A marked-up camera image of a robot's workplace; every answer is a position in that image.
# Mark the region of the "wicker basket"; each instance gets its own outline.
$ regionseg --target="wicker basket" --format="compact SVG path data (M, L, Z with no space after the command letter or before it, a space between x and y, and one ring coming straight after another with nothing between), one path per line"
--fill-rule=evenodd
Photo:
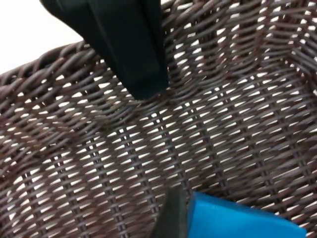
M151 100L84 42L0 75L1 238L144 238L178 185L317 237L316 2L162 9L170 87Z

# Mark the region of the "black object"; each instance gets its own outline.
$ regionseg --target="black object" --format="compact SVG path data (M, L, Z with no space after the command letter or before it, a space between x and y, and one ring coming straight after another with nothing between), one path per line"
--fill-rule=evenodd
M181 189L170 190L150 238L186 238L186 210L186 192Z
M160 0L41 0L106 59L135 99L168 86Z

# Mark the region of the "woven rattan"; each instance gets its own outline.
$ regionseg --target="woven rattan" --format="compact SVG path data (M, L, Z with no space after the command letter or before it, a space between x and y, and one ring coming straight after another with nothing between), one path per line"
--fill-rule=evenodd
M1 238L145 238L178 185L317 237L316 2L162 10L170 87L151 100L84 42L0 75Z

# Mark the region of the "blue object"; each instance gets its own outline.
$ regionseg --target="blue object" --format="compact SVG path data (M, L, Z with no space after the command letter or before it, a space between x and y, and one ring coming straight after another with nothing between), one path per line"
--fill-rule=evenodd
M188 238L305 238L306 230L274 214L195 192Z

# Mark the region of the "white background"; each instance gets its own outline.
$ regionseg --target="white background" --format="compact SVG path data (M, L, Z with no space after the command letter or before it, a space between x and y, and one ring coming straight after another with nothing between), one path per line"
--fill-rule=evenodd
M80 40L39 0L0 0L0 74Z

